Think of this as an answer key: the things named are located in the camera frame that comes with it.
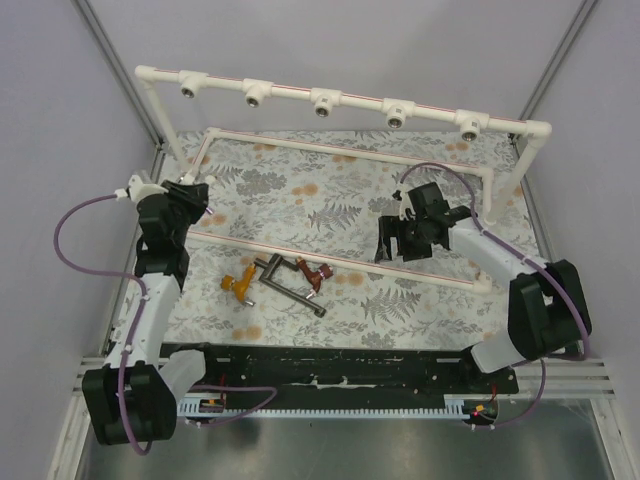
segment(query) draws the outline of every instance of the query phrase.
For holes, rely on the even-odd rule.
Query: red stripe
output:
[[[343,93],[342,95],[345,97],[362,98],[363,100],[372,100],[374,102],[382,102],[381,98],[363,97],[361,95],[351,95],[350,93]]]
[[[209,78],[217,78],[219,80],[232,80],[234,82],[241,82],[242,80],[240,80],[239,78],[228,78],[228,77],[214,77],[213,75],[207,75],[207,77]]]
[[[220,131],[221,132],[226,132],[226,133],[237,133],[238,135],[246,135],[248,137],[266,138],[266,139],[269,139],[269,140],[284,140],[286,142],[300,143],[300,144],[303,144],[303,145],[320,145],[322,147],[339,148],[340,150],[350,150],[352,152],[376,153],[378,155],[389,155],[389,156],[392,156],[392,157],[407,158],[409,160],[418,160],[418,161],[421,161],[421,162],[435,162],[435,163],[442,163],[443,165],[457,165],[459,167],[467,167],[467,168],[475,168],[475,169],[480,168],[480,167],[476,167],[475,165],[467,165],[465,163],[443,162],[441,160],[434,160],[432,158],[411,157],[411,156],[408,156],[408,155],[395,155],[393,153],[369,152],[368,150],[360,150],[358,148],[336,147],[335,145],[327,145],[326,143],[303,142],[302,140],[288,140],[286,138],[267,137],[267,136],[263,136],[263,135],[255,135],[253,133],[234,132],[233,130],[220,129]]]
[[[248,240],[240,240],[240,239],[237,239],[237,238],[224,237],[222,235],[214,235],[213,233],[196,232],[196,231],[193,231],[193,230],[190,230],[190,233],[193,234],[193,235],[202,235],[204,237],[220,238],[220,239],[223,239],[223,240],[232,240],[234,242],[243,243],[245,245],[256,245],[256,246],[259,246],[259,247],[266,247],[266,248],[277,248],[277,249],[280,249],[280,250],[285,250],[287,252],[291,252],[291,253],[295,253],[295,254],[299,254],[299,255],[307,255],[307,256],[314,255],[316,257],[325,258],[327,260],[338,260],[338,261],[342,261],[342,262],[353,263],[355,265],[372,266],[372,264],[367,263],[367,262],[359,262],[357,260],[348,260],[346,258],[332,257],[330,255],[322,255],[321,253],[311,253],[311,252],[304,252],[302,250],[293,250],[291,248],[286,248],[286,247],[276,247],[275,245],[265,245],[263,243],[250,242]],[[392,270],[394,272],[405,272],[405,273],[411,273],[413,275],[419,275],[421,277],[439,278],[440,280],[449,280],[451,282],[466,283],[467,285],[473,285],[473,282],[469,282],[467,280],[458,280],[456,278],[440,277],[438,275],[431,275],[431,274],[422,273],[422,272],[414,272],[414,271],[405,270],[405,269],[402,269],[402,268],[382,267],[380,265],[374,265],[374,266],[376,268],[379,268],[379,269],[382,269],[382,270]]]
[[[310,92],[310,88],[290,87],[288,85],[274,85],[274,88],[284,88],[286,90],[300,90],[301,92]]]

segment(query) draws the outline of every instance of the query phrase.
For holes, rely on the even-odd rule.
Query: patterned table surface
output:
[[[483,134],[475,142],[458,133],[410,132],[279,132],[268,135],[301,139],[425,159],[480,164],[495,169],[496,186],[506,180],[515,157],[505,135]],[[202,133],[182,133],[191,159]],[[398,176],[405,166],[353,157],[216,140],[203,161],[203,174],[214,174],[210,189],[214,215],[205,215],[197,230],[289,246],[296,249],[370,261],[377,245],[377,218],[396,214]],[[161,178],[175,180],[177,162],[167,156]],[[480,179],[466,176],[480,191]],[[451,206],[468,204],[464,187],[448,174],[417,171],[408,183],[437,181]],[[503,218],[491,230],[537,253],[522,191],[516,191]],[[171,342],[212,342],[282,346],[354,348],[460,349],[476,343],[506,324],[505,290],[489,295],[421,284],[344,269],[326,281],[316,303],[327,308],[324,318],[257,282],[249,297],[253,308],[241,306],[220,289],[225,274],[238,278],[252,252],[189,240],[189,276],[165,336]],[[434,247],[432,259],[403,265],[418,271],[473,279],[473,262]],[[301,273],[282,269],[276,280],[308,291]],[[123,319],[134,307],[127,297],[114,337],[123,335]]]

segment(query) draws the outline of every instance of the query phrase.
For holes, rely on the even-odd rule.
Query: gray wall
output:
[[[130,72],[139,64],[338,88],[517,117],[580,0],[92,0]],[[165,100],[181,130],[376,129],[384,117],[237,92]],[[411,130],[446,125],[416,120]]]
[[[600,2],[536,118],[553,125],[529,175],[554,250],[576,263],[640,447],[640,4]]]
[[[148,166],[152,148],[70,1],[6,2],[0,52],[0,477],[33,480],[115,285],[60,263],[54,226]],[[91,208],[70,222],[63,250],[122,268],[134,220],[130,205]]]

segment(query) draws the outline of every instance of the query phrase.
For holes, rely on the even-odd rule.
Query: orange handle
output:
[[[256,266],[252,263],[247,267],[244,271],[244,275],[242,276],[242,280],[235,281],[234,278],[230,275],[225,275],[220,283],[220,287],[223,290],[232,291],[235,293],[236,298],[240,303],[244,303],[245,294],[249,289],[249,284],[253,279],[253,276],[256,274]]]

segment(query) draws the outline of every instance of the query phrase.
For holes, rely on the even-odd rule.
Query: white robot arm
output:
[[[484,235],[466,206],[450,208],[435,183],[402,193],[398,216],[379,219],[376,261],[391,260],[392,252],[405,261],[432,256],[432,245],[456,252],[487,272],[509,292],[507,328],[468,350],[469,369],[488,374],[521,362],[533,361],[580,340],[575,319],[558,292],[530,265]],[[391,238],[397,241],[397,248]],[[561,260],[546,266],[580,312],[588,333],[591,322],[575,267]]]

